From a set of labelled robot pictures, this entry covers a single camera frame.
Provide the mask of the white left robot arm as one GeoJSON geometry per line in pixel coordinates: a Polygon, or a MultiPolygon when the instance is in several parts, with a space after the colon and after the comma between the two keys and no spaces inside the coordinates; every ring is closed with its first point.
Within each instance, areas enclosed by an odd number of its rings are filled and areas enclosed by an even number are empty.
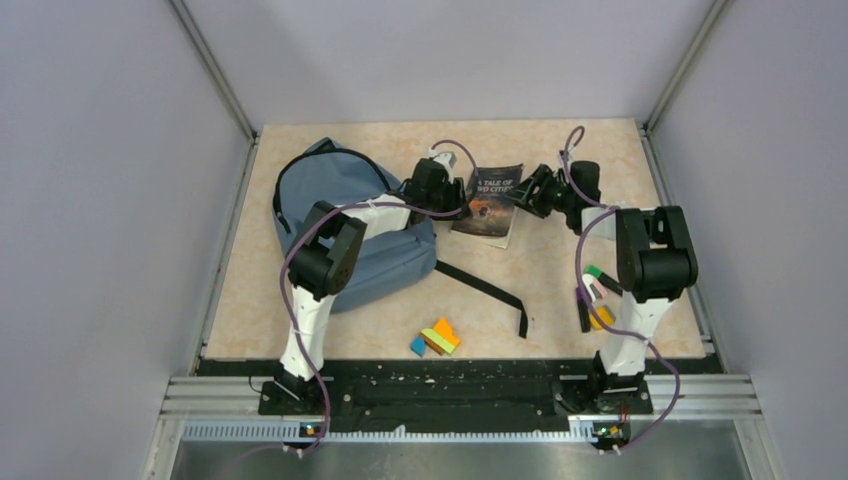
{"type": "Polygon", "coordinates": [[[314,410],[327,392],[320,371],[334,309],[371,303],[435,268],[433,222],[468,213],[454,165],[453,153],[432,151],[400,181],[337,149],[304,154],[281,172],[272,207],[291,327],[274,383],[295,412],[314,410]]]}

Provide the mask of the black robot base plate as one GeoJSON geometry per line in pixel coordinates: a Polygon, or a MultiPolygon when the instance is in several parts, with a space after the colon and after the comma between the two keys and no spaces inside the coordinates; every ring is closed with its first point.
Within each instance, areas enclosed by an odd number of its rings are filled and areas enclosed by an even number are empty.
{"type": "Polygon", "coordinates": [[[522,433],[569,427],[570,414],[650,414],[662,410],[645,386],[604,399],[590,389],[587,359],[329,360],[329,394],[311,385],[297,401],[263,379],[275,360],[203,360],[201,377],[252,377],[261,415],[330,415],[332,433],[522,433]]]}

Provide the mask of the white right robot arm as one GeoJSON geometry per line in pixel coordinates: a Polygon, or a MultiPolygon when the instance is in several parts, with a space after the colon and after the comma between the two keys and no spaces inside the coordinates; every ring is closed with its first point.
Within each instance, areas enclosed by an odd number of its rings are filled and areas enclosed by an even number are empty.
{"type": "Polygon", "coordinates": [[[615,244],[620,311],[612,334],[595,354],[586,385],[589,404],[612,412],[638,390],[656,328],[673,302],[696,282],[698,263],[681,207],[605,206],[599,182],[595,162],[576,161],[557,171],[541,165],[507,196],[539,218],[563,213],[580,244],[590,236],[615,244]]]}

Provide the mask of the blue student backpack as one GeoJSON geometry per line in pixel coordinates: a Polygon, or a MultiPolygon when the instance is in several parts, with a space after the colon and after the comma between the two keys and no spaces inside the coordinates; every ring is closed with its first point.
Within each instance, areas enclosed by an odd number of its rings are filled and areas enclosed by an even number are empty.
{"type": "Polygon", "coordinates": [[[278,174],[272,214],[284,254],[283,273],[307,300],[344,312],[409,287],[432,271],[443,273],[529,319],[516,296],[438,260],[433,224],[453,212],[437,211],[442,166],[418,161],[399,180],[367,155],[325,137],[278,174]]]}

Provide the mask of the dark brown bottom book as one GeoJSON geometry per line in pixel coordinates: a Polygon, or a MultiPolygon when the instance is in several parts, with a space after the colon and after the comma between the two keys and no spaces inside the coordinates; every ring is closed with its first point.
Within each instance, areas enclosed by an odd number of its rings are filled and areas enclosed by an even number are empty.
{"type": "Polygon", "coordinates": [[[520,183],[523,172],[523,164],[479,167],[472,177],[477,190],[470,204],[471,216],[455,221],[450,232],[507,249],[515,215],[514,201],[507,194],[520,183]]]}

